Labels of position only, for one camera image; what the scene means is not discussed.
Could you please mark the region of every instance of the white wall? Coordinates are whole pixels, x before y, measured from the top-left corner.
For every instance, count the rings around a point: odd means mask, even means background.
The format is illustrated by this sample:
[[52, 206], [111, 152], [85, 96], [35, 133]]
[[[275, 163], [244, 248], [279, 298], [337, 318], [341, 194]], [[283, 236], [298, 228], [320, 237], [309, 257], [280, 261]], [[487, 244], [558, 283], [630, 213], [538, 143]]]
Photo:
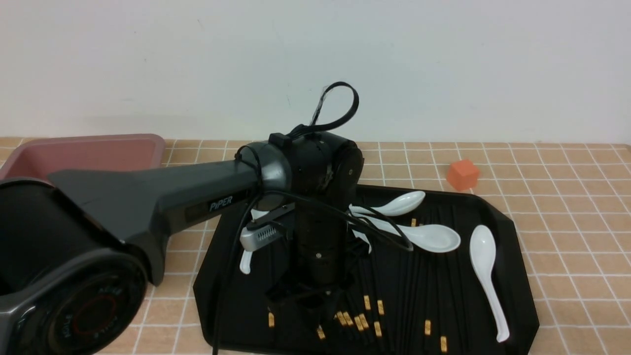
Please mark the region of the white wall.
[[356, 140], [631, 143], [631, 1], [0, 2], [0, 136], [260, 139], [337, 80]]

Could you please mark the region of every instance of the black cable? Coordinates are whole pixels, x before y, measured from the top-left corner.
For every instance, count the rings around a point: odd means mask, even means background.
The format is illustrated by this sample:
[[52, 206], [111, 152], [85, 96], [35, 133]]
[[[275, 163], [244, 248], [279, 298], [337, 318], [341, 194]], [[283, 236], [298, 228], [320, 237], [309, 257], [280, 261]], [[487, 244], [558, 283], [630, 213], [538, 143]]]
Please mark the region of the black cable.
[[391, 219], [389, 219], [388, 217], [386, 217], [385, 215], [383, 215], [382, 213], [375, 211], [372, 208], [367, 208], [369, 209], [371, 212], [373, 212], [374, 214], [376, 214], [379, 217], [382, 217], [384, 219], [386, 219], [386, 222], [390, 223], [390, 225], [392, 225], [392, 227], [397, 231], [397, 233], [399, 233], [399, 237], [401, 239], [403, 239], [403, 241], [406, 243], [405, 245], [395, 241], [391, 236], [394, 234], [388, 233], [388, 232], [384, 232], [378, 228], [376, 228], [372, 223], [366, 223], [364, 220], [359, 219], [357, 217], [354, 217], [352, 215], [347, 214], [346, 212], [343, 212], [341, 210], [338, 210], [335, 207], [332, 207], [330, 205], [327, 205], [326, 203], [320, 202], [316, 199], [313, 198], [309, 198], [306, 196], [302, 196], [302, 195], [297, 195], [295, 193], [291, 193], [291, 192], [287, 192], [287, 191], [282, 191], [282, 190], [267, 190], [263, 192], [263, 195], [281, 195], [281, 196], [285, 196], [285, 197], [289, 197], [294, 201], [300, 201], [300, 202], [304, 202], [309, 204], [311, 207], [317, 208], [319, 210], [322, 210], [324, 212], [329, 212], [331, 215], [334, 215], [335, 217], [338, 217], [340, 219], [345, 220], [347, 223], [351, 223], [353, 224], [353, 228], [366, 234], [366, 235], [373, 235], [373, 236], [379, 236], [385, 239], [385, 242], [390, 243], [395, 245], [397, 248], [403, 249], [405, 251], [413, 251], [414, 250], [414, 246], [412, 245], [411, 241], [408, 239], [408, 237], [405, 235], [405, 233], [403, 233], [403, 231], [401, 231], [401, 229], [399, 228], [399, 226], [396, 225], [396, 223], [394, 223]]
[[[324, 103], [326, 94], [336, 87], [347, 87], [353, 91], [353, 103], [351, 105], [351, 108], [348, 110], [346, 114], [344, 114], [344, 116], [340, 117], [339, 119], [331, 123], [316, 124], [318, 117], [320, 116], [320, 110], [322, 109], [322, 104]], [[329, 87], [327, 87], [324, 93], [322, 93], [322, 96], [320, 96], [320, 101], [318, 102], [318, 106], [315, 109], [314, 117], [311, 120], [311, 124], [309, 126], [300, 125], [296, 127], [292, 132], [288, 134], [288, 136], [290, 138], [297, 139], [302, 136], [309, 135], [311, 133], [326, 132], [326, 131], [331, 131], [333, 129], [339, 128], [340, 126], [350, 121], [351, 118], [353, 118], [353, 116], [357, 113], [358, 108], [359, 108], [359, 94], [357, 93], [357, 91], [349, 84], [343, 81], [338, 81], [336, 83], [331, 84]]]

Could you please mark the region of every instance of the red ring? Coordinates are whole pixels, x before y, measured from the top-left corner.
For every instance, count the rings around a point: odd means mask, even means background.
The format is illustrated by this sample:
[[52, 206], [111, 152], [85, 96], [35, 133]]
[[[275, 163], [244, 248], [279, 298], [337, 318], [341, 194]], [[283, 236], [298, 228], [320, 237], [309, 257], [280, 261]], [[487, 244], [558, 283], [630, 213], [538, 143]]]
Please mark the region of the red ring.
[[[99, 325], [95, 330], [90, 330], [90, 331], [87, 331], [87, 332], [80, 331], [79, 327], [77, 327], [77, 319], [80, 318], [81, 313], [83, 311], [85, 311], [85, 309], [87, 307], [91, 306], [92, 304], [94, 304], [97, 301], [100, 301], [101, 299], [107, 299], [108, 301], [110, 301], [112, 303], [112, 309], [110, 310], [109, 318], [106, 321], [104, 321], [101, 325]], [[101, 331], [101, 329], [107, 327], [107, 325], [114, 319], [114, 316], [115, 316], [114, 312], [116, 312], [116, 304], [117, 304], [116, 303], [116, 299], [113, 298], [112, 296], [108, 295], [108, 294], [102, 294], [102, 295], [99, 295], [99, 296], [91, 299], [89, 302], [84, 304], [79, 309], [79, 311], [77, 311], [76, 316], [75, 316], [75, 318], [73, 320], [73, 330], [74, 330], [74, 332], [79, 334], [79, 335], [91, 335], [91, 334], [94, 334], [94, 333], [96, 333], [98, 331]]]

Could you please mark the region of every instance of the chopstick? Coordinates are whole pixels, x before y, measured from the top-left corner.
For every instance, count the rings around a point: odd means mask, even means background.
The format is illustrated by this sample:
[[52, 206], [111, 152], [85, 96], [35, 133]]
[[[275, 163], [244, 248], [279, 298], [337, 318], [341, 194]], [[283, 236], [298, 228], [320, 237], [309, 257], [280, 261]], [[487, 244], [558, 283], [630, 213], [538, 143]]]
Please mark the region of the chopstick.
[[[274, 286], [274, 282], [276, 281], [276, 260], [274, 257], [274, 246], [268, 246], [268, 254], [269, 254], [269, 284], [271, 287]], [[268, 307], [268, 327], [271, 331], [271, 347], [272, 349], [276, 349], [276, 344], [278, 341], [278, 332], [276, 331], [276, 317], [274, 313], [272, 313], [271, 309]]]
[[368, 339], [368, 335], [366, 334], [366, 329], [363, 326], [363, 322], [360, 318], [359, 312], [357, 311], [357, 307], [355, 306], [352, 297], [348, 293], [346, 293], [346, 304], [350, 311], [349, 315], [353, 320], [353, 324], [355, 325], [363, 344], [368, 345], [370, 341]]
[[398, 279], [398, 290], [397, 290], [397, 305], [396, 305], [396, 353], [402, 353], [402, 345], [403, 345], [403, 327], [405, 326], [403, 320], [403, 310], [405, 309], [404, 302], [407, 296], [407, 287], [410, 284], [410, 280], [408, 278], [408, 271], [410, 269], [409, 262], [409, 252], [401, 251], [399, 252], [399, 279]]
[[376, 300], [375, 291], [372, 287], [372, 281], [370, 280], [370, 265], [368, 263], [370, 260], [360, 259], [359, 261], [359, 274], [360, 279], [362, 281], [362, 289], [363, 289], [363, 301], [364, 301], [364, 310], [366, 312], [366, 317], [368, 323], [371, 324], [371, 330], [375, 333], [375, 338], [377, 339], [377, 343], [379, 345], [379, 350], [381, 352], [386, 351], [386, 345], [384, 344], [383, 332], [379, 323], [379, 314], [377, 312], [377, 305], [374, 304]]
[[[410, 223], [411, 227], [416, 226], [416, 219], [412, 218]], [[412, 330], [414, 328], [414, 310], [416, 308], [416, 290], [418, 289], [418, 274], [419, 274], [419, 264], [420, 264], [420, 250], [415, 248], [410, 254], [410, 270], [408, 271], [409, 277], [409, 288], [406, 292], [407, 302], [406, 309], [403, 312], [404, 315], [404, 347], [402, 350], [402, 354], [408, 354], [410, 352], [411, 340], [412, 340]]]
[[[456, 216], [458, 216], [458, 214], [457, 214], [455, 205], [452, 205], [451, 207], [451, 214], [452, 214], [454, 226], [456, 226], [458, 223], [458, 219]], [[456, 260], [455, 269], [457, 270], [458, 281], [460, 283], [459, 289], [461, 290], [460, 301], [461, 301], [461, 309], [463, 311], [463, 327], [461, 327], [463, 329], [463, 334], [462, 334], [462, 338], [464, 342], [463, 348], [467, 352], [469, 352], [471, 351], [471, 339], [469, 338], [471, 335], [471, 333], [469, 332], [469, 330], [471, 329], [469, 327], [469, 320], [471, 319], [471, 317], [469, 315], [469, 308], [467, 307], [468, 290], [464, 281], [467, 279], [470, 279], [472, 275], [468, 274], [468, 271], [463, 268], [464, 264], [460, 262], [460, 259], [469, 260], [469, 256], [467, 255], [467, 252], [465, 251], [465, 248], [468, 248], [468, 246], [466, 245], [466, 243], [463, 243], [463, 244], [464, 245], [461, 245], [460, 248], [456, 250], [456, 255], [454, 256], [454, 259]]]
[[379, 258], [377, 256], [378, 248], [375, 248], [370, 254], [372, 266], [372, 280], [374, 281], [375, 286], [375, 299], [377, 302], [377, 314], [379, 315], [379, 325], [383, 336], [386, 338], [386, 342], [390, 348], [390, 351], [395, 350], [394, 343], [394, 334], [392, 333], [394, 330], [394, 326], [392, 325], [392, 317], [386, 316], [389, 314], [389, 304], [385, 304], [383, 295], [383, 287], [381, 284], [380, 277], [381, 275], [378, 272], [377, 266], [379, 265]]

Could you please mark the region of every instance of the robotic arm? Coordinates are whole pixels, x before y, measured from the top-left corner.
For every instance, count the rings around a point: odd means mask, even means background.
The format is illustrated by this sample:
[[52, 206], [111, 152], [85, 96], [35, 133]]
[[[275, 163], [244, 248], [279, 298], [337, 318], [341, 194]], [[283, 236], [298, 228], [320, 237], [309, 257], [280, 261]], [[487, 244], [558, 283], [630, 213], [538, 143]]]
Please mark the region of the robotic arm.
[[[326, 93], [339, 86], [353, 91], [351, 109], [336, 122], [316, 125]], [[271, 306], [291, 299], [315, 324], [331, 319], [348, 274], [347, 223], [383, 235], [347, 214], [363, 157], [354, 142], [327, 132], [357, 107], [355, 89], [339, 82], [323, 94], [310, 126], [244, 146], [231, 161], [139, 172], [60, 171], [49, 176], [54, 187], [0, 181], [0, 353], [101, 350], [129, 325], [147, 282], [162, 282], [168, 238], [245, 203], [262, 211], [295, 203], [292, 267], [268, 292]], [[247, 213], [238, 231], [246, 219]], [[227, 273], [235, 268], [238, 238]]]

